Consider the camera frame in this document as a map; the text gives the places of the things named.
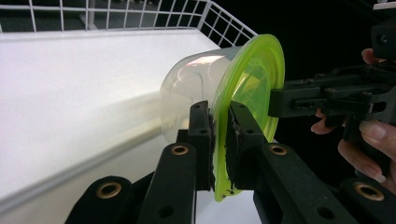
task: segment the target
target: black mechanical device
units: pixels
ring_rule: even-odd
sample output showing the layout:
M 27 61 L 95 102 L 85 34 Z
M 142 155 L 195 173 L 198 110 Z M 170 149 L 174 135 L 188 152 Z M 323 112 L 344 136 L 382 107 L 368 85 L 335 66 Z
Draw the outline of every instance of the black mechanical device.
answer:
M 272 90 L 269 115 L 300 117 L 321 108 L 328 125 L 345 121 L 343 138 L 361 144 L 386 172 L 389 158 L 365 144 L 358 127 L 374 119 L 396 124 L 395 21 L 373 27 L 372 39 L 375 57 L 384 62 L 286 81 Z M 179 130 L 176 142 L 163 149 L 153 173 L 135 183 L 119 176 L 97 180 L 65 223 L 194 223 L 196 191 L 212 190 L 215 183 L 212 123 L 207 101 L 192 105 L 189 129 Z M 338 189 L 326 185 L 292 148 L 267 142 L 245 105 L 231 102 L 227 127 L 230 180 L 238 189 L 254 190 L 262 223 L 396 222 L 393 193 L 359 173 Z

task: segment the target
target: lime green plastic lid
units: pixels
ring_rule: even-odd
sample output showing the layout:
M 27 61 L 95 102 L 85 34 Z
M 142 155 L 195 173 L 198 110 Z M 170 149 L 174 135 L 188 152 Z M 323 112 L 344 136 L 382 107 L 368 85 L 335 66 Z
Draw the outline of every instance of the lime green plastic lid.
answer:
M 271 89 L 283 87 L 285 62 L 282 48 L 273 35 L 256 35 L 235 55 L 227 68 L 211 106 L 216 122 L 214 172 L 215 200 L 241 192 L 232 186 L 226 169 L 226 133 L 231 101 L 246 105 L 268 142 L 274 140 L 277 118 L 268 116 Z

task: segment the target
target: white table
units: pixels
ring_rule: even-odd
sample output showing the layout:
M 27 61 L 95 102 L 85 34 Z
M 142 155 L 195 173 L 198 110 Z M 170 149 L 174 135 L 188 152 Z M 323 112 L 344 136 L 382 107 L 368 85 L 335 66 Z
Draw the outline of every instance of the white table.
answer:
M 0 223 L 63 223 L 93 181 L 152 172 L 164 77 L 218 48 L 194 30 L 0 35 Z M 224 220 L 233 207 L 245 214 Z M 197 223 L 260 222 L 251 192 L 199 192 L 197 209 Z

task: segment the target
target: human hand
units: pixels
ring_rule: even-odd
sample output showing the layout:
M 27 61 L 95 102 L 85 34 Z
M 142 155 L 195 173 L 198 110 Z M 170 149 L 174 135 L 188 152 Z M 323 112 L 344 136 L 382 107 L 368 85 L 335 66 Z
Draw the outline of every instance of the human hand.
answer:
M 372 49 L 365 49 L 361 52 L 361 56 L 368 64 L 383 61 L 374 56 Z M 326 116 L 321 113 L 320 109 L 317 111 L 317 117 L 321 118 L 321 120 L 311 127 L 313 133 L 325 134 L 334 129 L 334 127 L 326 127 Z M 338 145 L 338 151 L 355 169 L 375 179 L 396 194 L 396 127 L 377 120 L 371 120 L 362 121 L 360 130 L 365 142 L 390 157 L 387 176 L 383 176 L 378 164 L 367 157 L 357 146 L 341 140 Z

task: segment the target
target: metal wire grid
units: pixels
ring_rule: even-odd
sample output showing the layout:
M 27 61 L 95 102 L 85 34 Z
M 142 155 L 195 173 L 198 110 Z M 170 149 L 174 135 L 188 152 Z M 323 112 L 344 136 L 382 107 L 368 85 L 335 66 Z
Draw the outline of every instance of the metal wire grid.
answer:
M 229 12 L 209 0 L 160 0 L 158 5 L 149 4 L 149 1 L 139 3 L 139 0 L 98 1 L 85 0 L 85 6 L 70 6 L 64 3 L 64 0 L 59 0 L 56 6 L 38 5 L 34 0 L 25 0 L 25 5 L 0 4 L 0 34 L 76 30 L 198 29 L 222 48 L 241 46 L 257 35 Z M 7 16 L 1 16 L 2 11 L 19 12 L 24 16 L 20 20 L 7 19 Z M 49 14 L 53 20 L 51 23 L 46 18 Z M 69 15 L 73 15 L 75 19 L 78 17 L 77 26 L 70 27 Z M 7 24 L 7 28 L 3 29 L 2 24 Z M 12 27 L 22 24 L 25 29 L 18 30 Z

